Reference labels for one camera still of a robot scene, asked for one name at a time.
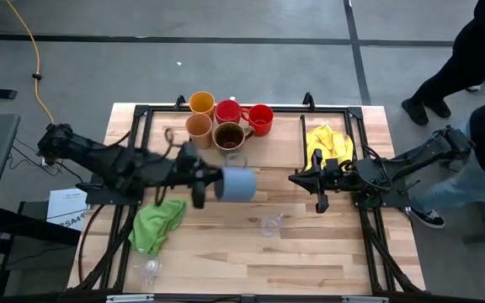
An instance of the brown mug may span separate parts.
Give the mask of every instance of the brown mug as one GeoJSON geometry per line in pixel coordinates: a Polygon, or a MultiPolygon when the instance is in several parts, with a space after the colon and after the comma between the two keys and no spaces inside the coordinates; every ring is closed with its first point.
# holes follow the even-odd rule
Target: brown mug
{"type": "Polygon", "coordinates": [[[216,127],[212,140],[222,154],[232,154],[242,150],[243,143],[253,136],[252,126],[242,128],[234,122],[225,122],[216,127]]]}
{"type": "Polygon", "coordinates": [[[212,120],[206,114],[192,114],[184,124],[190,139],[198,148],[207,148],[212,143],[212,120]]]}

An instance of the tan mug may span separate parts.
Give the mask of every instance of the tan mug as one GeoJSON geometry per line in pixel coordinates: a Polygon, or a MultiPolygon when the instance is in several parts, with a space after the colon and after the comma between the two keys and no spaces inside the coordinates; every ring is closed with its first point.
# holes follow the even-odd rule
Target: tan mug
{"type": "Polygon", "coordinates": [[[209,92],[198,92],[190,96],[190,109],[195,113],[206,114],[215,118],[215,97],[209,92]]]}
{"type": "Polygon", "coordinates": [[[234,122],[225,122],[216,127],[213,141],[222,154],[240,152],[243,143],[255,133],[252,126],[242,128],[234,122]]]}
{"type": "Polygon", "coordinates": [[[192,114],[184,124],[190,139],[198,148],[207,148],[212,144],[212,120],[206,114],[192,114]]]}

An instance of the gray floor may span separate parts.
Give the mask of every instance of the gray floor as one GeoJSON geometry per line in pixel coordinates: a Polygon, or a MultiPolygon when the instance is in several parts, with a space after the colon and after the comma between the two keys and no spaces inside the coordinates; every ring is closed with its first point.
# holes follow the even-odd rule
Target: gray floor
{"type": "MultiPolygon", "coordinates": [[[[352,38],[343,0],[14,3],[31,29],[40,34],[352,38]]],[[[70,123],[80,134],[102,140],[114,102],[171,102],[179,94],[188,96],[208,90],[218,98],[235,96],[249,103],[297,104],[304,92],[310,91],[320,104],[370,101],[384,105],[394,146],[401,152],[419,144],[432,130],[447,124],[464,125],[469,114],[485,104],[485,87],[475,94],[456,93],[447,99],[453,116],[441,120],[430,114],[430,123],[425,127],[414,125],[399,107],[401,100],[449,57],[450,48],[432,47],[432,41],[453,40],[472,17],[475,3],[352,0],[359,39],[428,41],[429,45],[364,46],[360,47],[359,62],[356,52],[355,56],[352,52],[358,47],[319,45],[317,41],[313,45],[40,42],[44,76],[41,95],[57,122],[70,123]],[[367,81],[367,88],[360,89],[361,79],[367,81]],[[369,100],[361,98],[365,89],[369,100]]],[[[0,33],[23,32],[0,1],[0,33]]],[[[38,141],[49,123],[35,101],[30,77],[34,71],[35,56],[29,42],[0,41],[0,88],[19,91],[14,101],[0,101],[0,113],[22,116],[18,137],[30,145],[38,141]]],[[[88,176],[81,168],[69,165],[88,176]]],[[[417,173],[414,177],[423,179],[417,190],[424,190],[447,174],[437,167],[417,173]]],[[[16,210],[20,200],[43,200],[49,190],[69,188],[75,183],[68,174],[51,178],[36,167],[21,165],[3,175],[0,206],[16,210]]],[[[447,219],[443,230],[430,230],[414,222],[428,290],[485,299],[485,246],[466,247],[461,242],[464,236],[481,230],[480,214],[472,205],[441,212],[447,219]]]]}

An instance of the wooden table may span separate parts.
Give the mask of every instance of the wooden table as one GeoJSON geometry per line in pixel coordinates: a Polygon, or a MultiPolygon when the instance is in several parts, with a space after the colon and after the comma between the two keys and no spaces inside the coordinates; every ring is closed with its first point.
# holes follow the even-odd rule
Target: wooden table
{"type": "MultiPolygon", "coordinates": [[[[135,104],[114,104],[104,144],[121,138],[130,128],[135,104]]],[[[383,157],[393,157],[392,141],[381,106],[363,107],[368,142],[383,157]]],[[[163,153],[167,127],[175,131],[175,142],[188,140],[184,121],[189,113],[160,113],[153,116],[149,149],[163,153]]],[[[345,132],[341,114],[305,114],[306,130],[327,123],[345,132]]],[[[219,203],[208,189],[203,210],[191,206],[185,187],[169,192],[167,198],[189,201],[184,222],[168,234],[159,259],[163,265],[154,284],[141,277],[146,258],[131,252],[125,292],[186,294],[268,295],[369,295],[370,281],[358,211],[347,193],[328,193],[330,207],[316,214],[316,196],[289,182],[288,175],[303,165],[300,114],[276,114],[268,136],[252,138],[244,147],[248,165],[256,170],[255,198],[246,204],[219,203]],[[265,237],[260,220],[284,214],[281,235],[265,237]]],[[[361,155],[356,125],[355,145],[361,155]]],[[[141,134],[136,142],[141,142],[141,134]]],[[[222,164],[215,150],[201,151],[211,164],[222,164]]],[[[144,205],[153,200],[148,189],[144,205]]],[[[113,206],[105,207],[91,226],[84,243],[83,268],[88,273],[104,253],[113,217],[113,206]]],[[[411,224],[395,209],[383,209],[383,221],[391,255],[405,274],[421,289],[424,280],[418,262],[411,224]]],[[[111,281],[116,276],[119,254],[114,258],[111,281]]],[[[376,258],[381,285],[385,285],[381,258],[376,258]]],[[[69,287],[78,284],[77,258],[69,287]]]]}

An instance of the green cloth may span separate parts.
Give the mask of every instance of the green cloth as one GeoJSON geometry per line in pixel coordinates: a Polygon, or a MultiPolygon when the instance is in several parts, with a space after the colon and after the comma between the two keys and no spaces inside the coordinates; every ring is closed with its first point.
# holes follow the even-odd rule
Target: green cloth
{"type": "Polygon", "coordinates": [[[168,199],[160,206],[149,205],[138,211],[128,236],[132,247],[139,253],[156,256],[166,240],[166,231],[174,231],[181,225],[185,210],[185,200],[168,199]]]}

